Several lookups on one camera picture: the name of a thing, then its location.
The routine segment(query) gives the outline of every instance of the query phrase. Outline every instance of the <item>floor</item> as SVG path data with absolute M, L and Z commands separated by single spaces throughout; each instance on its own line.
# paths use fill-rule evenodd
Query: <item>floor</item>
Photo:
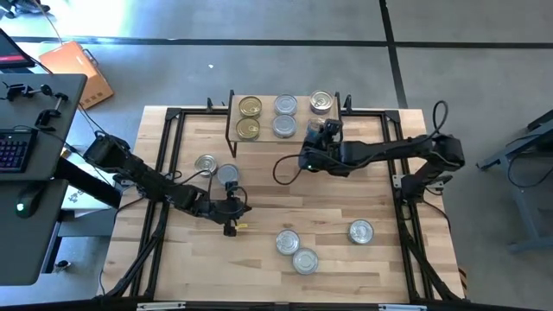
M 386 40 L 378 0 L 167 0 L 163 6 L 139 0 L 43 2 L 52 6 L 62 36 Z M 396 41 L 553 42 L 553 3 L 548 0 L 386 2 Z M 41 16 L 3 19 L 0 27 L 22 37 L 20 46 L 34 56 L 57 46 L 39 43 L 55 36 Z M 524 239 L 507 182 L 497 169 L 481 173 L 474 166 L 551 109 L 550 49 L 397 48 L 394 77 L 386 47 L 150 42 L 155 45 L 145 40 L 85 45 L 116 92 L 90 114 L 131 144 L 145 105 L 203 105 L 207 97 L 218 104 L 231 88 L 298 95 L 326 89 L 352 94 L 354 107 L 397 108 L 404 104 L 401 84 L 394 84 L 400 74 L 406 104 L 423 109 L 429 127 L 433 104 L 446 99 L 450 114 L 443 132 L 461 139 L 467 158 L 444 199 L 457 259 L 468 273 L 468 298 L 527 308 L 553 305 L 553 250 L 517 255 L 506 250 L 510 242 Z M 68 142 L 91 141 L 88 125 L 77 116 Z M 94 296 L 107 244 L 104 238 L 68 239 L 59 258 L 73 262 L 69 270 L 41 276 L 30 287 L 0 288 L 0 305 Z

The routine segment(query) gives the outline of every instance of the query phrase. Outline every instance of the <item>keyboard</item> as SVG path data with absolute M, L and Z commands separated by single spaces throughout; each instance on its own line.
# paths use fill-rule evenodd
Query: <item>keyboard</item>
M 0 129 L 0 174 L 25 172 L 37 133 L 35 129 Z

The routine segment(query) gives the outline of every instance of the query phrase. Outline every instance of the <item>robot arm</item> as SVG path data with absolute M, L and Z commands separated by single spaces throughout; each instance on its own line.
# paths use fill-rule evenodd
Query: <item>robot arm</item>
M 444 171 L 453 172 L 465 165 L 461 142 L 450 135 L 421 135 L 389 143 L 336 143 L 342 122 L 327 120 L 318 133 L 310 133 L 303 141 L 298 164 L 311 172 L 321 170 L 331 175 L 348 177 L 371 162 L 420 157 L 427 162 L 413 175 L 402 178 L 402 198 L 421 201 L 424 188 Z
M 236 224 L 244 213 L 251 210 L 233 195 L 236 182 L 227 183 L 225 200 L 210 200 L 209 193 L 201 188 L 179 184 L 156 172 L 144 164 L 139 157 L 132 155 L 129 144 L 117 137 L 98 133 L 96 140 L 84 154 L 86 162 L 107 173 L 116 173 L 117 182 L 135 182 L 137 190 L 145 198 L 154 201 L 167 201 L 176 209 L 194 217 L 210 219 L 225 225 L 226 236 L 236 236 Z

